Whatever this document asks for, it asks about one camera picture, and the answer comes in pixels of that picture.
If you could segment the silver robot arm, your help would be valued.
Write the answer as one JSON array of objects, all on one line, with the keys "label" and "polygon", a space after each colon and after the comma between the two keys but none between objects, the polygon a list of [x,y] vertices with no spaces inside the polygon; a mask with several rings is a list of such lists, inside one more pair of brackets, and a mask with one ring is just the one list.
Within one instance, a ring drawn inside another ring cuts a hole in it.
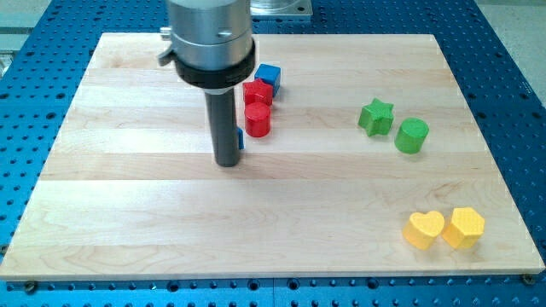
[{"label": "silver robot arm", "polygon": [[250,0],[167,0],[171,45],[158,56],[174,63],[187,84],[221,95],[245,80],[255,65]]}]

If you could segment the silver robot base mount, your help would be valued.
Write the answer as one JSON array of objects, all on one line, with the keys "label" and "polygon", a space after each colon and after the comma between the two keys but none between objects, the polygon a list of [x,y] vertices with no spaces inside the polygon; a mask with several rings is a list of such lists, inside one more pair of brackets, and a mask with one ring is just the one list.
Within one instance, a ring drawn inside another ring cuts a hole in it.
[{"label": "silver robot base mount", "polygon": [[311,0],[251,0],[252,16],[262,19],[313,16]]}]

